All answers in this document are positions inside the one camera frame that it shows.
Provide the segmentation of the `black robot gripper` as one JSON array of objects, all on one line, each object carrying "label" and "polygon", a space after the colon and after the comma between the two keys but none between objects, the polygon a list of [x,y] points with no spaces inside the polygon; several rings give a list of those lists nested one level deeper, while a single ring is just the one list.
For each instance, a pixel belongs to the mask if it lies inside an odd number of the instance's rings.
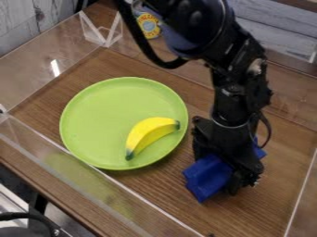
[{"label": "black robot gripper", "polygon": [[[225,162],[238,164],[253,171],[264,169],[256,152],[257,148],[262,148],[256,137],[258,121],[258,115],[252,115],[244,124],[232,126],[222,124],[214,118],[194,117],[191,130],[194,160],[209,157],[222,158]],[[236,195],[241,188],[254,187],[258,179],[258,174],[236,170],[225,185],[225,190],[230,195]]]}]

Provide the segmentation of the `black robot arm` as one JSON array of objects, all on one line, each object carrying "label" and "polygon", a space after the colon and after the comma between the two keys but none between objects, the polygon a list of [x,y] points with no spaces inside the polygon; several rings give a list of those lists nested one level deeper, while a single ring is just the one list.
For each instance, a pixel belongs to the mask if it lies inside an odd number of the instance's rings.
[{"label": "black robot arm", "polygon": [[[210,69],[213,108],[209,118],[193,118],[194,164],[183,175],[198,201],[221,191],[234,195],[257,185],[264,172],[266,143],[258,140],[257,129],[269,123],[262,108],[273,96],[265,49],[237,22],[226,0],[114,0],[114,5],[142,52],[158,66],[175,69],[202,60]],[[175,60],[165,61],[154,52],[134,15],[137,7],[162,22]]]}]

